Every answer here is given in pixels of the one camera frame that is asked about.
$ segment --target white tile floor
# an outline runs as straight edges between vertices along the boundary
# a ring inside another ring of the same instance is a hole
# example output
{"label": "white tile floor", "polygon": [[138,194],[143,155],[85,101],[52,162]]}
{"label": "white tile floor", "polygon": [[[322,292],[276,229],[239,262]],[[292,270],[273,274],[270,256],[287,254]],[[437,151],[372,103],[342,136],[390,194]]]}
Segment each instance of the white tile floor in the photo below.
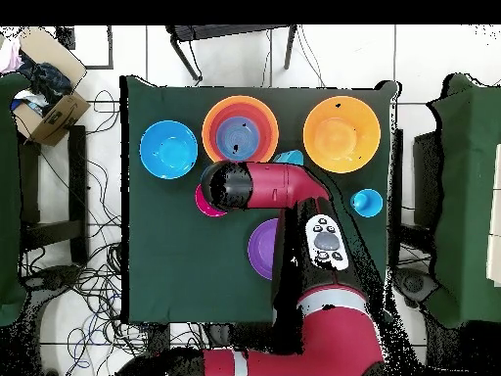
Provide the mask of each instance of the white tile floor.
{"label": "white tile floor", "polygon": [[[112,115],[113,103],[118,109],[118,77],[135,74],[161,86],[193,85],[169,43],[164,26],[113,26],[112,70],[89,70],[77,86],[77,92],[88,101],[99,101],[96,106],[101,113],[90,109],[79,121],[87,130],[95,129]],[[443,79],[454,71],[469,72],[480,82],[493,84],[501,78],[501,25],[306,25],[304,27],[309,46],[313,49],[322,77],[327,86],[339,88],[372,88],[386,79],[396,79],[402,84],[398,100],[397,122],[404,131],[404,186],[403,206],[414,206],[412,179],[413,138],[435,129],[434,118],[425,103],[438,97]],[[75,55],[87,66],[108,63],[108,37],[105,26],[77,26]],[[304,59],[300,44],[295,41],[291,67],[283,69],[288,30],[279,28],[273,32],[273,86],[318,86],[314,72]],[[181,48],[191,61],[187,43]],[[226,36],[194,42],[194,52],[203,72],[202,85],[259,86],[269,43],[264,32]],[[314,61],[308,52],[312,64]],[[264,86],[269,85],[269,69]],[[103,89],[112,94],[101,94]],[[103,127],[111,125],[109,121]],[[60,176],[68,181],[66,140],[57,147],[44,147],[43,152]],[[109,191],[106,203],[113,213],[121,213],[120,198],[120,127],[119,120],[109,131],[88,137],[88,159],[103,166],[109,176]],[[89,169],[101,182],[105,175],[97,167]],[[55,176],[45,161],[40,163],[40,207],[42,220],[53,221],[68,218],[68,190]],[[99,202],[100,189],[97,181],[89,178],[89,207],[95,218],[90,223],[104,223],[107,219]],[[412,223],[412,212],[403,211],[403,220]],[[91,225],[92,235],[97,226]],[[104,228],[107,242],[119,241],[120,230],[116,226]],[[103,237],[91,238],[91,250],[103,244]],[[30,253],[34,259],[37,253]],[[403,258],[411,254],[402,252]],[[103,263],[104,256],[94,259],[94,264]],[[69,263],[67,243],[55,244],[47,249],[47,255],[39,261],[41,266]],[[395,294],[396,303],[407,329],[409,339],[415,346],[417,357],[425,360],[426,331],[419,311],[405,306],[403,299]],[[73,366],[68,354],[67,337],[74,327],[80,327],[91,314],[87,304],[74,293],[67,293],[52,301],[45,311],[42,322],[42,356],[46,367],[57,368],[63,376]],[[186,325],[172,325],[172,334],[186,331]],[[70,348],[76,355],[81,353],[76,336],[70,339]],[[187,342],[186,335],[177,342]],[[89,355],[80,361],[71,376],[108,376],[106,364],[110,356],[110,371],[117,370],[131,356],[125,352],[112,351],[110,345],[93,345]]]}

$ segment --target black border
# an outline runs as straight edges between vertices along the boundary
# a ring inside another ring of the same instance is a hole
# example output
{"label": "black border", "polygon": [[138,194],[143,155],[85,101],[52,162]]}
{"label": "black border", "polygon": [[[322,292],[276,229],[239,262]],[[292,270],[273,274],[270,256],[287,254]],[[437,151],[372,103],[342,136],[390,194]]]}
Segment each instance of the black border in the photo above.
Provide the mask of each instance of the black border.
{"label": "black border", "polygon": [[120,125],[121,125],[121,312],[120,321],[129,322],[129,91],[127,77],[121,75],[118,81],[120,89]]}

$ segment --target blue bowl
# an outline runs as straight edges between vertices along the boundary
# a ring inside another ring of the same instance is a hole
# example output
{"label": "blue bowl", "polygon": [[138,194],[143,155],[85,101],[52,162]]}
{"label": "blue bowl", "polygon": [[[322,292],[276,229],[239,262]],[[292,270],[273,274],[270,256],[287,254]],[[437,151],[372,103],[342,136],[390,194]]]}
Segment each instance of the blue bowl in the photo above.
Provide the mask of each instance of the blue bowl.
{"label": "blue bowl", "polygon": [[199,146],[193,132],[177,121],[151,125],[141,138],[139,153],[147,171],[160,179],[176,179],[192,169]]}
{"label": "blue bowl", "polygon": [[217,148],[234,162],[251,157],[259,146],[259,131],[246,117],[229,117],[221,122],[215,133]]}
{"label": "blue bowl", "polygon": [[304,156],[300,150],[292,150],[286,153],[280,153],[275,156],[273,163],[289,163],[290,165],[303,165]]}

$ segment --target green cloth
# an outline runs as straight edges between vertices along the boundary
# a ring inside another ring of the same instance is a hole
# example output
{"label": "green cloth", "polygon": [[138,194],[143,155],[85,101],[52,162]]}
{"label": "green cloth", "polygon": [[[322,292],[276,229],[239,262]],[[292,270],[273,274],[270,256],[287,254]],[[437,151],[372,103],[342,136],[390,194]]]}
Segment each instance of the green cloth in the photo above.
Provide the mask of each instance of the green cloth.
{"label": "green cloth", "polygon": [[13,323],[26,292],[18,279],[21,229],[21,184],[16,124],[11,113],[14,96],[29,81],[20,73],[0,75],[0,326]]}
{"label": "green cloth", "polygon": [[436,110],[443,147],[442,210],[434,232],[434,274],[442,288],[426,301],[442,325],[501,322],[501,289],[486,278],[496,146],[501,143],[501,88],[450,78]]}
{"label": "green cloth", "polygon": [[[274,113],[280,130],[276,153],[302,150],[304,163],[337,194],[326,173],[307,156],[302,128],[321,101],[348,95],[363,100],[378,116],[381,143],[374,158],[347,174],[331,173],[342,189],[347,207],[358,190],[373,188],[387,194],[390,147],[390,100],[398,87],[385,82],[376,90],[306,88],[154,87],[128,76],[129,123],[129,321],[131,322],[266,322],[271,321],[271,283],[248,260],[248,241],[275,210],[233,211],[219,218],[202,214],[194,194],[211,163],[202,144],[202,125],[210,108],[232,95],[249,95]],[[139,146],[155,122],[173,119],[197,137],[199,155],[193,169],[175,180],[153,177],[143,167]],[[373,218],[354,214],[382,280],[387,263],[387,213]]]}

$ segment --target pink bowl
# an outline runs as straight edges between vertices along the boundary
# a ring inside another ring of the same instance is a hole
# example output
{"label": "pink bowl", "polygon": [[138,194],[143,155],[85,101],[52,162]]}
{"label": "pink bowl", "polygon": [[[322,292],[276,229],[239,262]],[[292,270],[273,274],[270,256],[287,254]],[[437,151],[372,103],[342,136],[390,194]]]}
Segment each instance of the pink bowl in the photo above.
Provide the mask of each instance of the pink bowl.
{"label": "pink bowl", "polygon": [[204,194],[202,193],[202,186],[200,184],[195,190],[195,203],[202,213],[210,217],[219,217],[227,213],[226,211],[218,211],[208,204],[208,202],[204,198]]}

